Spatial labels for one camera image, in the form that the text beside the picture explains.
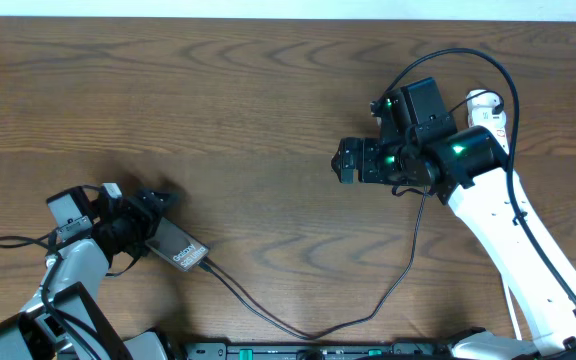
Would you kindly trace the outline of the smartphone with brown screen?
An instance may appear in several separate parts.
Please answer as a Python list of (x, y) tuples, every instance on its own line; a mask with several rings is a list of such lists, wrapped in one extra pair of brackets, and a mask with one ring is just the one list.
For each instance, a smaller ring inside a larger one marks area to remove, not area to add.
[(209, 248), (191, 234), (162, 218), (147, 247), (162, 259), (183, 272), (190, 271), (209, 253)]

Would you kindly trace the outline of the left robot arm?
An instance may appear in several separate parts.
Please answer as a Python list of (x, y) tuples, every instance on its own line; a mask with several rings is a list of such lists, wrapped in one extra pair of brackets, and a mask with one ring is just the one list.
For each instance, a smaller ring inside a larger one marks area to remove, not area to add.
[(0, 359), (182, 359), (162, 331), (122, 339), (96, 303), (113, 258), (147, 253), (173, 194), (142, 188), (132, 196), (115, 183), (64, 190), (46, 201), (57, 226), (35, 239), (46, 251), (46, 273), (32, 298), (0, 323)]

